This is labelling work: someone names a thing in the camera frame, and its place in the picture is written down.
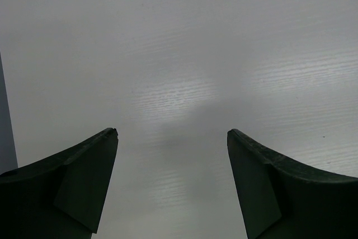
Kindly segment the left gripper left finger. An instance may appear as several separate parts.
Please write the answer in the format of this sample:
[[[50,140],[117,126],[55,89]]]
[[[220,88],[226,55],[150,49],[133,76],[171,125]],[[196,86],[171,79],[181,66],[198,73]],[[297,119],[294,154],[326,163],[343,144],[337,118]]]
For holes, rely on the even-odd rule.
[[[115,128],[1,174],[1,238],[91,238],[115,163]]]

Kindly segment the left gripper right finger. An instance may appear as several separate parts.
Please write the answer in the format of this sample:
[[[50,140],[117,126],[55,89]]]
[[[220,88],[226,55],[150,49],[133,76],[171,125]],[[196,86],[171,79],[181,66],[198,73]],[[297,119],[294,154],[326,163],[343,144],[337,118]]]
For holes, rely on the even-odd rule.
[[[227,147],[248,238],[357,237],[357,178],[303,164],[236,129]]]

